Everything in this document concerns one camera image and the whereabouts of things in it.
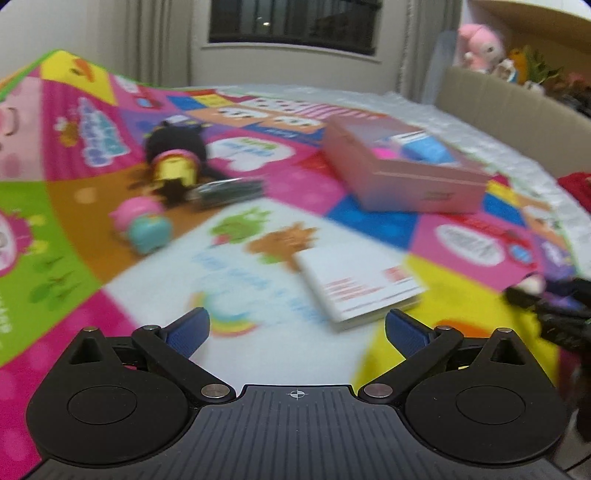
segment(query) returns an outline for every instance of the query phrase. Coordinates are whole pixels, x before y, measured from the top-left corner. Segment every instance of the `crosshair symbol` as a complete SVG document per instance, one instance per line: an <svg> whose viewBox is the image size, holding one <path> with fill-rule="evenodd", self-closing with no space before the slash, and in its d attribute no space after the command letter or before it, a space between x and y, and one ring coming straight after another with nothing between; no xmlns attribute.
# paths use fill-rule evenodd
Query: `crosshair symbol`
<svg viewBox="0 0 591 480"><path fill-rule="evenodd" d="M289 392L288 395L291 398L295 398L296 400L299 400L299 399L303 398L305 395L307 395L307 393L302 392L302 390L294 390L293 392Z"/></svg>

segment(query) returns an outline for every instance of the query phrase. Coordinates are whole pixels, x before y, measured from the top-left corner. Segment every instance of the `window sill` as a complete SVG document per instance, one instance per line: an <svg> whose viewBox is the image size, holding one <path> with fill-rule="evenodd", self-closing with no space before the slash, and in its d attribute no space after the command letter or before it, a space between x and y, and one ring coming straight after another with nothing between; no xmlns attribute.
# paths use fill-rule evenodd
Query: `window sill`
<svg viewBox="0 0 591 480"><path fill-rule="evenodd" d="M350 51L333 50L332 48L309 47L306 45L291 45L284 43L259 43L259 42L219 42L207 43L201 47L202 50L209 50L215 48L273 48L283 50L297 50L306 51L309 53L322 53L329 55L336 55L339 57L347 57L350 59L367 61L370 63L382 63L382 60L376 56L361 55L361 53L353 53Z"/></svg>

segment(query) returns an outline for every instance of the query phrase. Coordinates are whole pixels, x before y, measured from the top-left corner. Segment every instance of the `colorful play mat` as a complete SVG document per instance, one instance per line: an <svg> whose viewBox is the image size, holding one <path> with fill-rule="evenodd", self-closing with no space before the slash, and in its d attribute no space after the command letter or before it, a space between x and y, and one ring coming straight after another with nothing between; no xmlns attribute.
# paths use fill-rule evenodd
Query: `colorful play mat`
<svg viewBox="0 0 591 480"><path fill-rule="evenodd" d="M428 289L411 315L467 336L514 328L558 380L558 349L499 296L533 271L575 272L549 205L489 165L495 176L476 215L364 212L320 149L332 115L382 113L236 88L154 89L65 51L0 82L2 480L38 462L25 408L84 326L123 336L204 306L211 336L192 360L238 391L358 387L399 362L383 323L330 327L292 262L294 244L356 239L403 252ZM142 145L165 119L202 124L211 164L264 177L267 196L221 210L170 209L175 240L142 258L108 214L145 191Z"/></svg>

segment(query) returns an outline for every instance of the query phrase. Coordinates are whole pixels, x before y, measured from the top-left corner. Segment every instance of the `pink plush bunny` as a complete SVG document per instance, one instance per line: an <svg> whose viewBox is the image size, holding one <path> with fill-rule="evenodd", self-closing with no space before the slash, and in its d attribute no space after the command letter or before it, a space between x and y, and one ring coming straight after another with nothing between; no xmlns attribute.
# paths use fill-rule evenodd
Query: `pink plush bunny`
<svg viewBox="0 0 591 480"><path fill-rule="evenodd" d="M505 49L499 37L485 25L462 25L458 33L467 41L465 66L475 72L490 73L505 58Z"/></svg>

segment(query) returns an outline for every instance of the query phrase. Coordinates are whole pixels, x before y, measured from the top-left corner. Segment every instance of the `pink box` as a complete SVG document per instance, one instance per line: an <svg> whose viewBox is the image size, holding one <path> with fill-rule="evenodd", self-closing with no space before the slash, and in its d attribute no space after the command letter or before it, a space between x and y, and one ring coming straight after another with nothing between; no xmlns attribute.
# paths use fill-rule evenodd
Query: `pink box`
<svg viewBox="0 0 591 480"><path fill-rule="evenodd" d="M333 116L323 148L366 210L477 212L491 176L449 145L451 159L446 164L403 157L402 144L391 137L421 131L394 118Z"/></svg>

